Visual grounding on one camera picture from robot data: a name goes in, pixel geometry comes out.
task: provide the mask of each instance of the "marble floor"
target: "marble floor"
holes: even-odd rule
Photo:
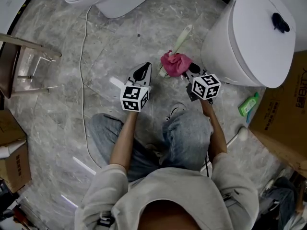
[[[82,59],[86,123],[100,112],[125,119],[120,89],[110,79],[124,81],[131,68],[146,61],[153,64],[153,89],[137,123],[136,136],[141,143],[161,140],[164,117],[176,102],[200,110],[200,104],[190,102],[186,94],[187,82],[158,77],[156,66],[188,24],[193,24],[193,30],[180,52],[202,64],[202,42],[225,6],[220,0],[147,0],[118,19],[108,19],[92,7]],[[78,205],[93,177],[75,159],[97,170],[85,145],[78,69],[87,10],[72,7],[64,0],[32,0],[13,33],[63,54],[52,61],[31,50],[26,52],[20,74],[34,73],[34,78],[19,81],[17,89],[43,86],[49,87],[50,93],[6,100],[28,135],[32,181],[20,193],[24,210],[32,214],[41,229],[73,229],[76,208],[66,199]],[[237,107],[256,91],[263,94],[264,89],[222,85],[213,107],[227,141],[241,125],[247,125]],[[104,166],[87,135],[90,153]],[[259,190],[282,166],[251,133],[247,141],[235,141],[229,153]]]

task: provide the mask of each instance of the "jeans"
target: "jeans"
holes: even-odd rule
[[[270,229],[283,230],[291,216],[295,213],[298,197],[296,188],[287,178],[280,177],[276,180],[271,189],[263,193],[263,197],[275,199],[280,202],[277,227],[272,226]],[[269,226],[269,222],[271,221],[271,219],[267,219],[269,216],[270,213],[268,213],[267,216],[261,216],[253,229],[266,229],[263,226]]]
[[[118,139],[123,123],[107,114],[95,114],[89,130],[103,159],[109,164],[113,147]],[[213,128],[210,119],[198,112],[179,112],[162,127],[166,152],[158,158],[136,139],[128,181],[133,182],[163,167],[177,167],[200,171],[205,161]]]

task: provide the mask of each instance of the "fiducial marker cube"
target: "fiducial marker cube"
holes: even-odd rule
[[[216,97],[220,91],[221,82],[214,74],[193,79],[192,92],[203,100]]]
[[[120,91],[123,110],[140,112],[149,99],[149,88],[124,85]]]

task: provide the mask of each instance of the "gray sweatshirt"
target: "gray sweatshirt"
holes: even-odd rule
[[[182,206],[202,230],[250,230],[258,193],[226,153],[214,158],[211,179],[200,172],[161,168],[130,186],[125,169],[111,164],[99,170],[75,216],[76,230],[137,230],[145,207],[156,200]],[[112,216],[110,227],[98,226]]]

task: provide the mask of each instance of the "person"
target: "person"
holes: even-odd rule
[[[301,230],[306,226],[307,206],[303,206],[306,182],[301,183],[298,194],[294,185],[282,174],[277,180],[271,179],[260,193],[261,198],[273,199],[279,207],[261,215],[253,230]]]
[[[95,175],[75,214],[76,230],[250,230],[259,202],[253,183],[227,154],[213,108],[203,114],[178,103],[163,124],[168,148],[154,156],[134,139],[138,113],[125,124],[92,117],[90,131],[109,163]],[[206,155],[212,177],[200,174]]]

